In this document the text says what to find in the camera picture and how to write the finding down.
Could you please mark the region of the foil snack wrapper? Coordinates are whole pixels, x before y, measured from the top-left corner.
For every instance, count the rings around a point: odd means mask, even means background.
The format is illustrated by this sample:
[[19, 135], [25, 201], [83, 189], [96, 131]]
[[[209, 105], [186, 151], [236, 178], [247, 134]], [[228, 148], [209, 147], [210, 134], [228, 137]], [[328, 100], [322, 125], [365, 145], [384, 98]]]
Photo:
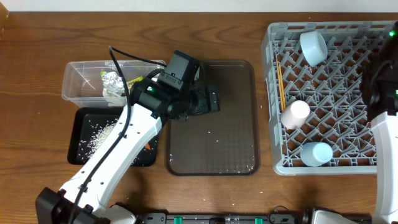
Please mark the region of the foil snack wrapper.
[[124, 83], [116, 72], [101, 71], [104, 97], [125, 96]]

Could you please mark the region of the pink cup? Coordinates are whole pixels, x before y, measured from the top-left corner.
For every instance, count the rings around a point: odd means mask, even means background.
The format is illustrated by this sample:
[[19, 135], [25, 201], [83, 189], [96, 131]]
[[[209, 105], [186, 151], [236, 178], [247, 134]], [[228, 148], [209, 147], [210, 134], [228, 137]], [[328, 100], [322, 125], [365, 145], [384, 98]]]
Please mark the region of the pink cup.
[[280, 120], [287, 129], [300, 129], [305, 124], [309, 115], [309, 104], [305, 101], [297, 100], [283, 110]]

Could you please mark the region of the pile of rice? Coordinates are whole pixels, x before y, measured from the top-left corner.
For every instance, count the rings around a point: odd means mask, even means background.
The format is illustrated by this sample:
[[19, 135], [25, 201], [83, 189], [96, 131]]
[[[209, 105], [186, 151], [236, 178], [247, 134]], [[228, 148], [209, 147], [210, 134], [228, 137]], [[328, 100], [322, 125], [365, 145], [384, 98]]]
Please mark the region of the pile of rice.
[[[85, 164], [102, 145], [118, 123], [118, 119], [108, 120], [87, 118], [82, 127], [76, 154], [76, 164]], [[148, 142], [151, 149], [144, 148], [132, 163], [133, 166], [151, 166], [157, 155], [157, 136]]]

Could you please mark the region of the light blue bowl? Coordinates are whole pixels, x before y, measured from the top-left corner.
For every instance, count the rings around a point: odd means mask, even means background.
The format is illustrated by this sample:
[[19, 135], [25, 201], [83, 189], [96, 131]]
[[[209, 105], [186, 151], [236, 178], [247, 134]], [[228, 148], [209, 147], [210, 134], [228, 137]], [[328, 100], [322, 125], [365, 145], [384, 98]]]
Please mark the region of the light blue bowl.
[[318, 31], [305, 32], [300, 35], [302, 53], [311, 67], [323, 62], [328, 55], [326, 42]]

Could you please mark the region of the light blue cup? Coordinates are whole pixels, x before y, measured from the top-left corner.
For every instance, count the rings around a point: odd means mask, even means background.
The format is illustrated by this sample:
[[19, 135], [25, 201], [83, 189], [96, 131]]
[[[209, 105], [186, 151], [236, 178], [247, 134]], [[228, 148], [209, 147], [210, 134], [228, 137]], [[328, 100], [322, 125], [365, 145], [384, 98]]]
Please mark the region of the light blue cup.
[[308, 142], [302, 146], [300, 158], [309, 167], [318, 167], [331, 160], [333, 150], [331, 146], [324, 142]]

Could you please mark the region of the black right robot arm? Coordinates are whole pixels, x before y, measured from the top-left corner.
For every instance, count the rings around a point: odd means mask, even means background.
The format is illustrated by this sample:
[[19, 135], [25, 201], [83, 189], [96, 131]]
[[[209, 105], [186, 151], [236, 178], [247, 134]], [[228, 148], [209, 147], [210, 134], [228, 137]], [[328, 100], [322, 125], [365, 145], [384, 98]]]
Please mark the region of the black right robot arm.
[[362, 75], [361, 95], [377, 157], [373, 223], [397, 223], [397, 23]]

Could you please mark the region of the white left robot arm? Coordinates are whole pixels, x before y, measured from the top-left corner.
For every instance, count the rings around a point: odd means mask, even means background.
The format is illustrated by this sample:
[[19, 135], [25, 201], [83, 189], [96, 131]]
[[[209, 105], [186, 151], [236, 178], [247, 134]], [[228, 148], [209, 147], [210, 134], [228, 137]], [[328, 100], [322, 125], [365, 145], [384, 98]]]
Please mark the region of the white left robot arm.
[[118, 123], [86, 164], [58, 192], [44, 188], [35, 201], [39, 223], [135, 223], [109, 205], [119, 181], [166, 122], [220, 110], [218, 88], [203, 82], [145, 78], [133, 85]]

